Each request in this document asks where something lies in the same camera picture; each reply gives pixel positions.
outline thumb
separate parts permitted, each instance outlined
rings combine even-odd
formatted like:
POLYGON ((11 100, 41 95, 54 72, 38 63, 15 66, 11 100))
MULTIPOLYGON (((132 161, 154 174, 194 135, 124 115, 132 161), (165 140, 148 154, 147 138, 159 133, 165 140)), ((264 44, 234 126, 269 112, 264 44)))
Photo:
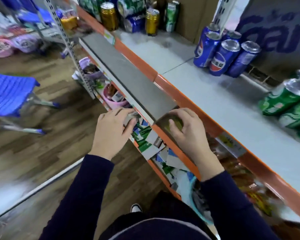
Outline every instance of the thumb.
POLYGON ((178 127, 176 126, 176 124, 172 119, 169 119, 169 127, 171 131, 171 135, 174 137, 174 139, 180 140, 184 137, 184 134, 178 129, 178 127))
POLYGON ((133 131, 133 128, 134 126, 136 125, 136 118, 133 118, 129 121, 129 123, 127 124, 126 128, 124 129, 124 132, 122 133, 122 136, 129 139, 132 131, 133 131))

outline hand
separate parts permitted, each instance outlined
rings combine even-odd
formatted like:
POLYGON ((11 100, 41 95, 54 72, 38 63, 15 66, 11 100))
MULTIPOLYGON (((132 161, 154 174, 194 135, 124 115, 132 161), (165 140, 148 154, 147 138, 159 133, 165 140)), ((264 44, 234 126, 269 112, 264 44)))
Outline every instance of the hand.
POLYGON ((137 121, 133 118, 123 130, 124 119, 134 111, 134 109, 117 108, 100 114, 89 154, 111 160, 126 144, 136 125, 137 121))
POLYGON ((198 167, 201 181, 206 181, 223 172, 224 168, 210 150, 204 125, 198 115, 188 108, 173 109, 170 113, 177 115, 183 122, 180 131, 170 119, 170 131, 179 147, 198 167))

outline shoe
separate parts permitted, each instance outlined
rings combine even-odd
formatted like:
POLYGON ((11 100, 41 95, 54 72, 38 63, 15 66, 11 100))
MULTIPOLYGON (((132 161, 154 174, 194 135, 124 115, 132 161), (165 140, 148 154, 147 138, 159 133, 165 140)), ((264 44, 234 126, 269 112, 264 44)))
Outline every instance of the shoe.
POLYGON ((130 212, 131 213, 133 213, 133 212, 142 212, 142 208, 139 204, 133 204, 131 206, 130 212))

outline black pants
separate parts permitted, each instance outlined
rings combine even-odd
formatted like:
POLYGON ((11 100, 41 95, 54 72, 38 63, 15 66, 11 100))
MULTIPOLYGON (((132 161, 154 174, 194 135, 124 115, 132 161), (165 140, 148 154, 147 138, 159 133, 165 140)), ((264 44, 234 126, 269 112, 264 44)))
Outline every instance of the black pants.
POLYGON ((149 218, 169 218, 183 222, 190 222, 203 230, 212 240, 216 236, 208 226, 197 216, 197 214, 184 202, 175 198, 172 194, 159 192, 153 200, 148 212, 134 212, 119 216, 116 220, 100 235, 99 240, 108 240, 118 232, 149 218))

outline stool leg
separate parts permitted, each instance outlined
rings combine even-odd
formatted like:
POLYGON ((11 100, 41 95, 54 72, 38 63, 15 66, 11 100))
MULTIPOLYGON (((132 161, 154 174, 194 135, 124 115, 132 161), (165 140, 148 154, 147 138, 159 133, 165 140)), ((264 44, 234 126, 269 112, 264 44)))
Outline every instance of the stool leg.
POLYGON ((5 125, 3 125, 2 127, 7 130, 21 131, 21 132, 35 133, 35 134, 42 134, 42 135, 46 134, 42 129, 23 128, 20 125, 16 124, 15 122, 4 117, 0 117, 0 120, 2 120, 5 123, 5 125))
POLYGON ((51 101, 46 101, 43 99, 40 99, 36 94, 32 93, 31 97, 33 99, 34 104, 40 104, 40 105, 47 105, 47 106, 52 106, 55 108, 60 108, 60 104, 56 102, 51 102, 51 101))

